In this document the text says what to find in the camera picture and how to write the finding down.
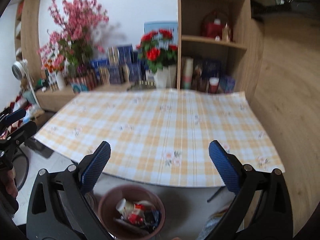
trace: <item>plastic bowl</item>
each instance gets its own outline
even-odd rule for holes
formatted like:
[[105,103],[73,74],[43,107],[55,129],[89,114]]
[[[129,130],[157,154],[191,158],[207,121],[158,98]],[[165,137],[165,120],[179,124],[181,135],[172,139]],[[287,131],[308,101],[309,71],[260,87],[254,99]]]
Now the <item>plastic bowl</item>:
[[[155,229],[155,231],[147,236],[141,236],[128,231],[126,228],[113,220],[113,218],[121,217],[120,213],[116,210],[116,205],[123,198],[132,202],[148,200],[155,205],[157,210],[161,212],[159,226]],[[103,196],[99,202],[98,216],[107,231],[121,240],[147,240],[158,234],[162,229],[165,220],[165,210],[160,198],[152,192],[139,186],[122,185],[113,188]]]

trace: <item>red flower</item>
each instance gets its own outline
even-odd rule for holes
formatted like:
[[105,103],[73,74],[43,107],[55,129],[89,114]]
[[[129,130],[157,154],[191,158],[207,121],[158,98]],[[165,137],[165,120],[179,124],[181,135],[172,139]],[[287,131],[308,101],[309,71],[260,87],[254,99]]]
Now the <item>red flower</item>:
[[152,48],[147,51],[147,59],[151,61],[155,61],[160,56],[160,50],[157,48]]
[[170,30],[165,30],[165,29],[159,29],[159,32],[162,34],[162,37],[164,39],[172,39],[172,31]]
[[149,33],[146,33],[145,35],[142,36],[141,41],[151,41],[151,39],[157,34],[158,32],[156,31],[151,31]]
[[178,46],[176,46],[176,45],[169,45],[169,49],[178,50]]

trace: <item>blue rubber gripper pad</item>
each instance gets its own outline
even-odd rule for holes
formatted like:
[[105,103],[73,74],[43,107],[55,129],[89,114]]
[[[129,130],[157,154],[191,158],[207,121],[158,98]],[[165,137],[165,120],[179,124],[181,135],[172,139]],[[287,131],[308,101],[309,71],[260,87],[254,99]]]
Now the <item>blue rubber gripper pad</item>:
[[84,195],[87,192],[93,190],[100,174],[111,156],[110,144],[103,141],[99,147],[95,150],[94,158],[87,165],[87,168],[81,174],[81,193]]
[[20,108],[17,111],[13,112],[12,114],[8,114],[4,119],[3,119],[3,123],[5,125],[11,125],[15,122],[17,122],[18,120],[24,118],[26,116],[27,112],[25,109]]
[[209,156],[228,190],[237,195],[240,191],[240,176],[218,141],[210,143]]

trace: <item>plaid tablecloth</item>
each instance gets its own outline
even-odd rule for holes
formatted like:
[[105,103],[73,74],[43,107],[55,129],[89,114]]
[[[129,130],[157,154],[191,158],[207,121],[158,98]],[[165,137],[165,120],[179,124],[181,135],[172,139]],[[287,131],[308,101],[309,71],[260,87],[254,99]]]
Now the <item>plaid tablecloth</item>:
[[212,140],[256,170],[284,171],[244,93],[84,92],[35,138],[76,162],[105,140],[112,150],[105,173],[157,185],[224,185],[209,158]]

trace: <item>metal screw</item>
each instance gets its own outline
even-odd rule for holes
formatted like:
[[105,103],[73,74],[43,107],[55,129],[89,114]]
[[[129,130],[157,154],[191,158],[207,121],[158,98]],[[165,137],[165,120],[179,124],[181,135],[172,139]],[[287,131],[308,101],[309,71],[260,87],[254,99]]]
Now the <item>metal screw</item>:
[[243,168],[246,170],[246,171],[252,171],[252,166],[250,164],[245,164],[243,165]]
[[75,166],[74,164],[71,164],[69,167],[68,167],[68,171],[75,171],[77,168],[77,166]]
[[279,170],[279,169],[275,169],[275,174],[276,174],[276,175],[281,175],[282,172],[281,172],[281,170]]
[[39,175],[40,175],[40,176],[42,176],[42,175],[44,175],[44,174],[45,174],[45,169],[39,170]]

